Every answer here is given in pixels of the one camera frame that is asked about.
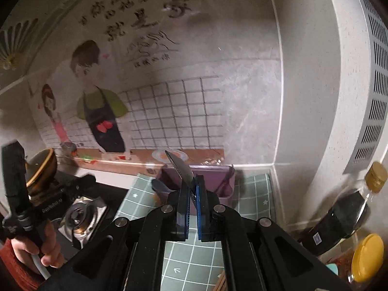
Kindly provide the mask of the person left hand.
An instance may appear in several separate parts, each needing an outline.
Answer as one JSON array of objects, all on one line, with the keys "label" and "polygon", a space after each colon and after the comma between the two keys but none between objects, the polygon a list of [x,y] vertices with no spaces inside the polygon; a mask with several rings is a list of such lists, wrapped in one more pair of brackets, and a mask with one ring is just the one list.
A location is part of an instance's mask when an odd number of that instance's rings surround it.
[{"label": "person left hand", "polygon": [[40,274],[40,271],[33,262],[32,255],[38,255],[41,252],[43,256],[40,258],[40,262],[45,267],[58,269],[65,263],[60,244],[57,242],[57,233],[50,221],[46,223],[45,240],[40,248],[23,236],[13,238],[11,245],[16,258],[36,274]]}]

